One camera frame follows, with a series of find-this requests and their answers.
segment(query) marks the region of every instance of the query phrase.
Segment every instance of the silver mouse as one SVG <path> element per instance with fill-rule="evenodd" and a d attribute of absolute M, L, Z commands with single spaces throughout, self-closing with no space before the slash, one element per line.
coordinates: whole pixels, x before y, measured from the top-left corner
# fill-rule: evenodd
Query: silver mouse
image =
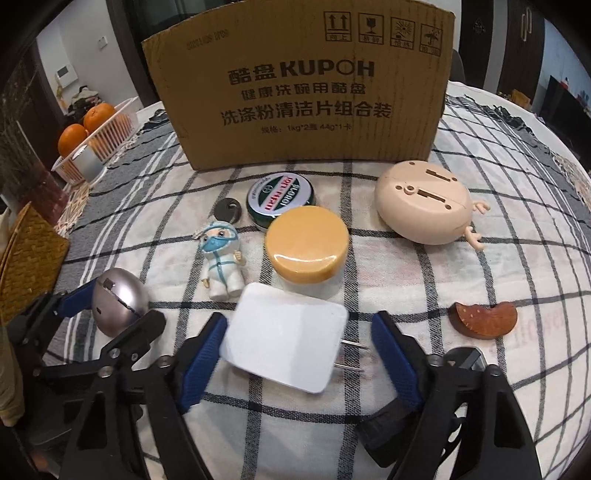
<path fill-rule="evenodd" d="M 106 336 L 116 337 L 147 311 L 147 289 L 133 273 L 111 268 L 96 279 L 92 315 Z"/>

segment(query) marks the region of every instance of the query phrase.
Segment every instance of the bolt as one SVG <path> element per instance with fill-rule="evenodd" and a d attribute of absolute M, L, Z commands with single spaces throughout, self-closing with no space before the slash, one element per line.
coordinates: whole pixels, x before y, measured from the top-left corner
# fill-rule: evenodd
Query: bolt
<path fill-rule="evenodd" d="M 103 367 L 99 370 L 99 377 L 101 377 L 101 378 L 110 377 L 112 374 L 113 374 L 113 367 L 111 367 L 111 366 L 106 366 L 106 367 Z"/>
<path fill-rule="evenodd" d="M 488 372 L 493 377 L 500 377 L 503 374 L 502 370 L 498 366 L 496 366 L 496 365 L 490 365 L 488 367 Z"/>
<path fill-rule="evenodd" d="M 160 368 L 169 367 L 173 364 L 174 359 L 170 355 L 163 355 L 158 358 L 158 366 Z"/>
<path fill-rule="evenodd" d="M 427 363 L 432 367 L 442 367 L 443 357 L 440 357 L 439 355 L 427 355 Z"/>

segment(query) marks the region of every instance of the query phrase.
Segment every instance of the plaid tablecloth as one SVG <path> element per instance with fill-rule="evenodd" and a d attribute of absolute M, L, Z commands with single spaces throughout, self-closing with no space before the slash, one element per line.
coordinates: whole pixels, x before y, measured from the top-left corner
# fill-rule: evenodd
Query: plaid tablecloth
<path fill-rule="evenodd" d="M 313 183 L 318 203 L 350 229 L 342 291 L 350 312 L 345 339 L 371 344 L 370 320 L 388 310 L 426 352 L 476 345 L 506 372 L 534 437 L 542 473 L 558 478 L 589 430 L 591 214 L 548 149 L 471 100 L 448 98 L 429 161 L 448 168 L 473 199 L 491 206 L 475 215 L 484 252 L 463 239 L 426 247 L 400 238 L 376 214 L 375 180 L 383 163 L 298 163 L 197 173 L 170 124 L 142 134 L 91 192 L 70 235 L 56 289 L 72 290 L 110 267 L 136 274 L 151 307 L 167 318 L 162 337 L 141 360 L 147 366 L 197 335 L 213 311 L 230 319 L 235 303 L 209 300 L 199 282 L 203 257 L 192 233 L 226 197 L 244 201 L 250 185 L 273 171 L 295 171 Z M 278 285 L 263 234 L 246 214 L 238 223 L 247 282 Z M 519 320 L 497 341 L 459 335 L 447 308 L 455 301 L 511 301 Z M 98 356 L 108 341 L 89 312 L 64 322 L 48 361 Z M 384 479 L 359 444 L 355 424 L 396 392 L 374 348 L 344 349 L 326 391 L 306 394 L 220 361 L 202 402 L 185 415 L 214 478 Z M 153 478 L 162 478 L 146 416 L 139 421 Z M 438 476 L 450 471 L 450 462 Z"/>

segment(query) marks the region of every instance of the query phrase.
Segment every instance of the figurine in protective suit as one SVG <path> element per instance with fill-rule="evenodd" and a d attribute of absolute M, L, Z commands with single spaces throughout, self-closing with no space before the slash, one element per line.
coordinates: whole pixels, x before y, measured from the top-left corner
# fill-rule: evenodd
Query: figurine in protective suit
<path fill-rule="evenodd" d="M 246 265 L 246 259 L 240 252 L 236 229 L 231 223 L 215 220 L 197 234 L 197 239 L 205 258 L 201 281 L 209 289 L 209 297 L 223 301 L 239 296 L 244 288 L 240 267 Z"/>

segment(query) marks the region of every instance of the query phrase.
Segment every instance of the orange round cap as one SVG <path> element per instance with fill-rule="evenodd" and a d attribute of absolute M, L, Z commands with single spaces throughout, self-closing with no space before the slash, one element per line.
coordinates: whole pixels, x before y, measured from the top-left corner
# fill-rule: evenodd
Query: orange round cap
<path fill-rule="evenodd" d="M 284 279 L 319 283 L 338 273 L 347 259 L 349 232 L 330 210 L 302 206 L 279 215 L 269 226 L 265 247 L 271 265 Z"/>

